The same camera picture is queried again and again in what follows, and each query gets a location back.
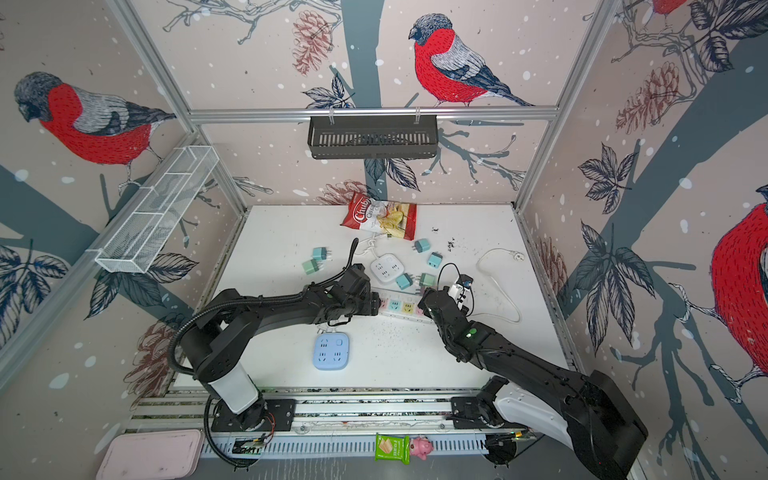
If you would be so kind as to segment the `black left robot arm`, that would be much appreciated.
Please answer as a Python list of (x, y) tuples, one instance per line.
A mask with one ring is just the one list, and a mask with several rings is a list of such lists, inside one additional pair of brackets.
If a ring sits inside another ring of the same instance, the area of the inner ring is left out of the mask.
[(263, 394), (241, 364), (251, 339), (298, 325), (348, 324), (355, 316), (376, 316), (380, 297), (365, 267), (354, 263), (359, 240), (350, 246), (347, 263), (332, 277), (289, 295), (243, 296), (220, 292), (184, 323), (169, 343), (169, 367), (197, 380), (211, 399), (224, 403), (238, 427), (252, 431), (268, 418)]

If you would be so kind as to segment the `long white pastel power strip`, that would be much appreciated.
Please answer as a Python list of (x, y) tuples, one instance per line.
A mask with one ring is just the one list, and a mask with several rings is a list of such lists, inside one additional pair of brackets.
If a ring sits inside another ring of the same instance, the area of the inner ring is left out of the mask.
[(421, 300), (418, 293), (385, 289), (377, 290), (377, 293), (380, 299), (380, 315), (426, 324), (432, 322), (418, 306)]

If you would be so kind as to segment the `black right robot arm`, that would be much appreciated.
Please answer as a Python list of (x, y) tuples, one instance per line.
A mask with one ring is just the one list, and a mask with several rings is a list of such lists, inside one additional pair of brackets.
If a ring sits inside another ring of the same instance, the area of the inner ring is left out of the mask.
[(541, 285), (528, 262), (513, 262), (492, 283), (511, 303), (515, 320), (489, 326), (474, 310), (478, 296), (461, 272), (456, 281), (439, 273), (418, 307), (436, 327), (437, 340), (421, 342), (409, 353), (420, 388), (476, 388), (472, 368), (491, 374), (473, 398), (473, 413), (462, 412), (472, 428), (518, 423), (571, 448), (599, 479), (627, 479), (638, 470), (638, 455), (648, 429), (611, 377), (572, 368), (567, 341), (560, 338)]

